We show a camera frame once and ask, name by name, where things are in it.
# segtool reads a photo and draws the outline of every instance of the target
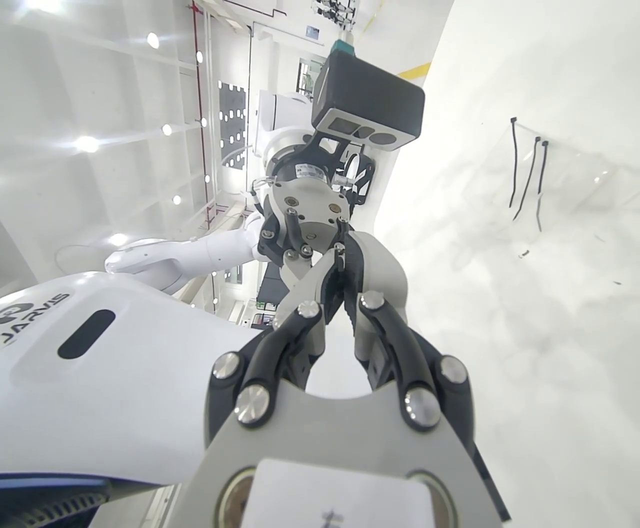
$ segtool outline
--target silver screw head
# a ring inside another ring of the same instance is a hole
[[[253,424],[269,408],[269,391],[262,385],[249,385],[238,395],[234,413],[241,424]]]
[[[413,387],[404,395],[404,408],[411,420],[422,427],[433,427],[442,412],[434,393],[424,387]]]
[[[320,305],[315,301],[302,301],[298,305],[298,313],[305,319],[312,319],[320,312]]]
[[[222,354],[213,363],[213,376],[217,380],[225,380],[236,373],[240,357],[235,352],[227,352]]]
[[[385,303],[385,298],[379,291],[369,290],[362,294],[360,303],[369,310],[378,310]]]
[[[464,383],[467,378],[467,368],[464,363],[453,356],[444,356],[440,360],[440,370],[442,375],[451,383]]]

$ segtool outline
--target black slot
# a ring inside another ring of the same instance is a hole
[[[58,348],[62,359],[77,359],[83,356],[102,333],[115,320],[116,314],[110,310],[98,310],[80,325],[68,339]]]

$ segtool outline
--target label sticker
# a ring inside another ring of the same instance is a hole
[[[299,163],[296,165],[296,178],[316,178],[326,183],[326,174],[320,167]]]
[[[264,459],[242,528],[435,528],[429,488],[416,481]]]
[[[0,348],[15,343],[27,328],[31,328],[71,295],[71,292],[60,292],[43,300],[32,300],[25,295],[20,302],[0,308]]]

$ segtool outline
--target yellow stripe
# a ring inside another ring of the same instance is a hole
[[[378,13],[380,12],[380,10],[382,9],[382,6],[385,4],[385,0],[380,0],[380,5],[378,6],[378,10],[373,13],[373,16],[369,19],[369,21],[367,22],[367,25],[364,26],[364,29],[362,30],[362,33],[360,33],[360,36],[364,35],[367,30],[369,29],[369,26],[373,23],[373,21],[376,19],[376,17],[378,16]]]
[[[419,79],[420,77],[424,77],[427,73],[429,73],[430,67],[431,67],[431,63],[427,62],[426,64],[416,66],[415,68],[411,68],[406,72],[402,72],[401,74],[398,74],[398,77],[402,77],[407,81],[413,81],[414,79]]]

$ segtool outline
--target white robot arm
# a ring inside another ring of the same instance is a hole
[[[185,242],[139,240],[112,253],[104,267],[108,273],[128,273],[172,295],[194,277],[256,259],[268,260],[257,250],[263,221],[261,214],[253,212],[240,229],[213,232]]]

